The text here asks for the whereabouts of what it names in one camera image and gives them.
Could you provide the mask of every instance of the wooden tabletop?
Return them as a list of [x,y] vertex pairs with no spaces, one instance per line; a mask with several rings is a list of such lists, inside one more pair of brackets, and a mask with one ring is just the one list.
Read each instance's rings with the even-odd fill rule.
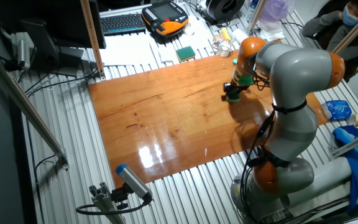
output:
[[[237,51],[89,86],[106,154],[115,170],[126,163],[144,182],[251,147],[270,114],[270,89],[250,87],[241,101],[222,101]],[[314,94],[307,97],[319,124],[326,123]]]

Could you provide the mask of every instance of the white bottle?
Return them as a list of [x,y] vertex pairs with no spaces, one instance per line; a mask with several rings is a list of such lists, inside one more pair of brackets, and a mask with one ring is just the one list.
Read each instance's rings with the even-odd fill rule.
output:
[[256,5],[258,5],[259,0],[252,0],[251,5],[249,6],[247,15],[246,15],[246,21],[249,22],[252,19],[252,16],[254,16],[254,12],[256,9]]

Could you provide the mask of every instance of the computer monitor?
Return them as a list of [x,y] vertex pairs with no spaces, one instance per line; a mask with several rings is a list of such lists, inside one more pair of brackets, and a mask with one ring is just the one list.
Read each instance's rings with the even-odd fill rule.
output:
[[[106,43],[96,0],[89,0],[89,6],[103,49]],[[71,47],[92,47],[80,0],[0,0],[0,25],[8,33],[29,34],[37,48],[30,69],[38,72],[75,75],[83,50]]]

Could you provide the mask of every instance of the keyboard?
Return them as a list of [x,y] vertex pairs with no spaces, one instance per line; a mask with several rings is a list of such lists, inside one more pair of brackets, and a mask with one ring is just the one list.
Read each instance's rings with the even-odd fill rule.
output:
[[141,14],[128,14],[101,18],[103,33],[105,35],[126,34],[142,32],[146,29]]

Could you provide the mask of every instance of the face mask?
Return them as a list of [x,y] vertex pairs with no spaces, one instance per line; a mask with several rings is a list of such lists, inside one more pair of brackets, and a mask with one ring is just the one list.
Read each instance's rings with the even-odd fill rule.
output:
[[358,18],[349,13],[347,10],[347,5],[343,9],[342,21],[343,24],[347,26],[355,26],[358,23]]

